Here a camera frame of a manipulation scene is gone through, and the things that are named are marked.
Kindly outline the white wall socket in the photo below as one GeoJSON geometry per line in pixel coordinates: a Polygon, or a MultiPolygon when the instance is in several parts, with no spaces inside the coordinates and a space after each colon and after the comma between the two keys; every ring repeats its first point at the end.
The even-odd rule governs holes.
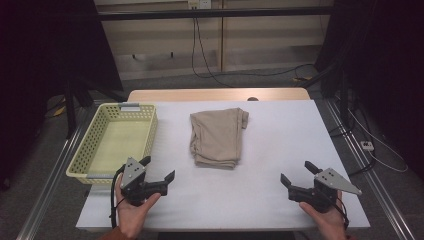
{"type": "Polygon", "coordinates": [[[195,9],[211,9],[211,0],[188,0],[188,8],[191,10],[195,9]]]}

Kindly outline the black curtain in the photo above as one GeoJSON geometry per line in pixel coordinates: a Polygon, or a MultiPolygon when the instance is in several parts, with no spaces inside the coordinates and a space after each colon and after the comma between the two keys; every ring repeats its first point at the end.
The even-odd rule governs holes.
{"type": "Polygon", "coordinates": [[[332,0],[318,71],[344,73],[409,167],[424,177],[424,0],[332,0]]]}
{"type": "Polygon", "coordinates": [[[94,0],[0,0],[0,191],[20,167],[47,101],[91,104],[123,89],[94,0]]]}

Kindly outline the metal floor rail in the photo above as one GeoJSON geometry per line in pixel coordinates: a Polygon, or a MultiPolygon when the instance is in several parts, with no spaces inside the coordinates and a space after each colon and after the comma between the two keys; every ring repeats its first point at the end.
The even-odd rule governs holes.
{"type": "MultiPolygon", "coordinates": [[[[340,129],[340,132],[350,151],[352,152],[355,161],[360,168],[365,167],[367,164],[369,164],[367,154],[360,146],[360,143],[358,142],[354,133],[349,131],[348,128],[342,123],[341,117],[339,116],[340,110],[337,108],[335,103],[332,103],[329,100],[326,100],[325,103],[335,123],[340,129]]],[[[397,238],[399,240],[416,240],[416,237],[414,236],[411,228],[408,226],[404,215],[401,213],[389,192],[384,187],[377,173],[373,169],[369,169],[365,171],[362,176],[367,180],[375,198],[385,213],[391,228],[395,231],[397,238]]]]}
{"type": "Polygon", "coordinates": [[[95,108],[81,108],[77,111],[77,126],[74,132],[66,139],[55,165],[48,175],[46,183],[43,185],[41,193],[37,197],[35,204],[29,212],[16,240],[33,240],[47,209],[53,199],[53,194],[57,189],[62,176],[65,174],[68,164],[76,151],[77,145],[83,137],[83,133],[87,128],[88,121],[94,114],[95,108]]]}

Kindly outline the person's left hand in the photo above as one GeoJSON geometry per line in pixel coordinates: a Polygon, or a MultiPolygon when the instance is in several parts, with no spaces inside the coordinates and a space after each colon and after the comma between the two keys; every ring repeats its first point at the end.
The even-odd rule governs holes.
{"type": "Polygon", "coordinates": [[[122,175],[119,175],[117,183],[115,184],[115,196],[119,203],[117,207],[118,228],[125,239],[136,240],[143,230],[149,210],[159,200],[161,195],[155,193],[140,206],[133,206],[128,203],[121,194],[121,180],[122,175]]]}

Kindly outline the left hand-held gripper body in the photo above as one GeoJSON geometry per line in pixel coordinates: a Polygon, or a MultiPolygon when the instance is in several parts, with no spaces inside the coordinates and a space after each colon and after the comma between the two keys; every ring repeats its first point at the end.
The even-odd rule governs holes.
{"type": "Polygon", "coordinates": [[[133,206],[141,206],[145,196],[146,167],[129,157],[124,168],[120,184],[122,196],[133,206]]]}

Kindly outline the black stand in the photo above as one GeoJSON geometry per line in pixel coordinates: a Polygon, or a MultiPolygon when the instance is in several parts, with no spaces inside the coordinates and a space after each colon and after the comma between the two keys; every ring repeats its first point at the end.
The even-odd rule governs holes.
{"type": "Polygon", "coordinates": [[[66,80],[64,84],[64,97],[68,123],[67,138],[73,135],[77,127],[74,100],[77,100],[81,107],[90,107],[94,103],[89,93],[90,90],[96,90],[116,102],[124,102],[126,100],[124,96],[115,93],[113,90],[108,90],[106,87],[93,81],[86,79],[66,80]]]}

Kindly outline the person's right hand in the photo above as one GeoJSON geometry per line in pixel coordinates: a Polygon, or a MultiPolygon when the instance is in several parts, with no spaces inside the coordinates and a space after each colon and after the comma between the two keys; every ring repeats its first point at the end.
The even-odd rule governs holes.
{"type": "Polygon", "coordinates": [[[300,202],[299,207],[313,219],[324,240],[348,240],[344,218],[336,208],[320,213],[306,202],[300,202]]]}

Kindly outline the beige pants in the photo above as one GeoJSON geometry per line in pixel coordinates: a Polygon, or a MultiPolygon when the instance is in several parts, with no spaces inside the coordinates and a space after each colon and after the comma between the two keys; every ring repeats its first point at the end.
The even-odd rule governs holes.
{"type": "Polygon", "coordinates": [[[196,165],[234,169],[241,158],[242,130],[249,113],[240,108],[212,110],[190,115],[190,152],[196,165]]]}

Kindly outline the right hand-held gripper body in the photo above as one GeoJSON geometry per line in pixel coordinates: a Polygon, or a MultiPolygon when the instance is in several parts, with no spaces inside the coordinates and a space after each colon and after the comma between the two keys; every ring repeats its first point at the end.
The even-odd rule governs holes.
{"type": "Polygon", "coordinates": [[[308,167],[314,175],[314,187],[302,188],[287,181],[288,199],[295,202],[306,202],[316,211],[326,213],[336,204],[339,191],[361,195],[362,191],[332,168],[322,170],[308,167]]]}

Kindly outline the pale yellow plastic basket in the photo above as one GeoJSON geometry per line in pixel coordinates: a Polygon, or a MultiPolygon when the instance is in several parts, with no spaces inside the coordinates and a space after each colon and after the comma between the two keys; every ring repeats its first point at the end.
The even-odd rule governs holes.
{"type": "Polygon", "coordinates": [[[129,157],[141,160],[151,154],[157,126],[153,104],[101,104],[66,175],[82,184],[110,184],[129,157]]]}

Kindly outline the black horizontal bar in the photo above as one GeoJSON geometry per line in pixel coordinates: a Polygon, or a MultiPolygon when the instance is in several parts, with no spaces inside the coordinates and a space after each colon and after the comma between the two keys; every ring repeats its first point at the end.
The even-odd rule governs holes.
{"type": "Polygon", "coordinates": [[[143,12],[100,12],[97,14],[97,18],[101,21],[120,21],[261,16],[310,16],[331,15],[333,10],[334,8],[331,6],[321,6],[289,8],[166,10],[143,12]]]}

